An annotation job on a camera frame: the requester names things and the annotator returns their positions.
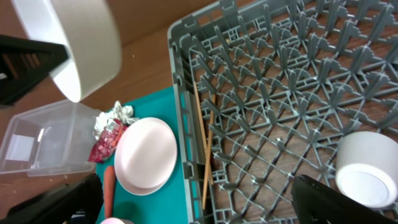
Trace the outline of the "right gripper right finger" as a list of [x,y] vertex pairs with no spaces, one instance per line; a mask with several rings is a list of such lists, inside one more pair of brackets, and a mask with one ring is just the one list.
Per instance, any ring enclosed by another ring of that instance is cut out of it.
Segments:
[[397,224],[307,175],[294,178],[290,193],[300,224]]

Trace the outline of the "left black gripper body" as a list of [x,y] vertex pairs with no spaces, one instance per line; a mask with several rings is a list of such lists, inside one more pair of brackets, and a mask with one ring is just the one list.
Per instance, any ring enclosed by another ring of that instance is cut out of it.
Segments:
[[2,35],[1,105],[14,105],[67,60],[62,44]]

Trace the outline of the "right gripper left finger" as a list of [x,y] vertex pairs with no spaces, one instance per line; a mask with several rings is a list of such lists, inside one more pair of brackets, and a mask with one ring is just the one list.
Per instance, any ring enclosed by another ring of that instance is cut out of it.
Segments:
[[64,223],[83,212],[83,223],[96,223],[104,202],[99,175],[90,174],[75,184],[62,184],[9,209],[1,223]]

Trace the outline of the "small pink-white bowl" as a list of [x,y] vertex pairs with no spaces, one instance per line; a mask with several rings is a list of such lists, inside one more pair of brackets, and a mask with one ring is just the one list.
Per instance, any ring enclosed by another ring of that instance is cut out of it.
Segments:
[[134,224],[134,222],[126,219],[111,217],[103,220],[100,224]]

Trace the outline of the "white paper cup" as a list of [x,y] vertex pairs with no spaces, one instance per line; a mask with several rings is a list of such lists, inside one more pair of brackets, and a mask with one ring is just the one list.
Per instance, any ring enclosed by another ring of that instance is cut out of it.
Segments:
[[369,208],[397,200],[397,142],[359,131],[343,137],[336,158],[336,185],[348,198]]

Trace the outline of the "white bowl with rice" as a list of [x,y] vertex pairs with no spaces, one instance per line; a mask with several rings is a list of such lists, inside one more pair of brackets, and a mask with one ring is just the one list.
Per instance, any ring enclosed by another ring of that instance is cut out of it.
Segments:
[[32,40],[61,44],[68,60],[50,74],[58,89],[79,102],[120,71],[119,31],[104,0],[13,0]]

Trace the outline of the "large white plate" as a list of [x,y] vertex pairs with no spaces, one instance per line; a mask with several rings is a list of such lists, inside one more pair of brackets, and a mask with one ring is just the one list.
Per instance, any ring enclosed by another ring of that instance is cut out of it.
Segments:
[[127,128],[114,154],[121,186],[133,195],[149,195],[171,177],[177,162],[177,141],[159,118],[143,118]]

